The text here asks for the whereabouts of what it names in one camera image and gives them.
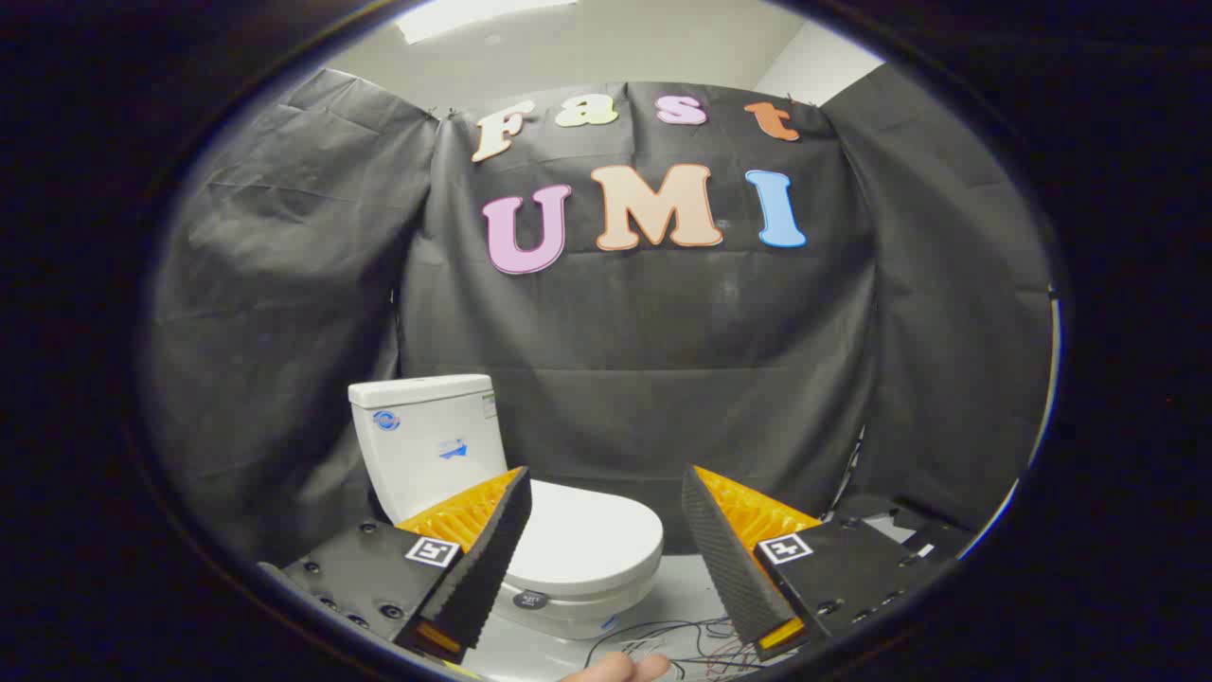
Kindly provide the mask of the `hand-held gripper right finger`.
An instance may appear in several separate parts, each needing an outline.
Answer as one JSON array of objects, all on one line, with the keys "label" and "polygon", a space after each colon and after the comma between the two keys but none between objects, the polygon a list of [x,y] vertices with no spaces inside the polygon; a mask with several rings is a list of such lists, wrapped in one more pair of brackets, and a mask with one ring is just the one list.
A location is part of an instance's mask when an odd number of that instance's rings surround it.
[{"label": "hand-held gripper right finger", "polygon": [[724,613],[762,661],[901,611],[971,539],[901,510],[821,521],[698,465],[684,476],[684,516]]}]

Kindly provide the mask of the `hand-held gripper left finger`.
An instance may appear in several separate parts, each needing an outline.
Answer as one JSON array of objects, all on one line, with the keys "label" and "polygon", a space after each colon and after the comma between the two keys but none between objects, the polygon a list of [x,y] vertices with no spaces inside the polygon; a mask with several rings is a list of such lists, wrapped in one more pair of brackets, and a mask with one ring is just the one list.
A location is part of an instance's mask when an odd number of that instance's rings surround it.
[{"label": "hand-held gripper left finger", "polygon": [[261,571],[348,630],[459,663],[481,638],[531,509],[531,472],[511,469],[402,523],[364,518]]}]

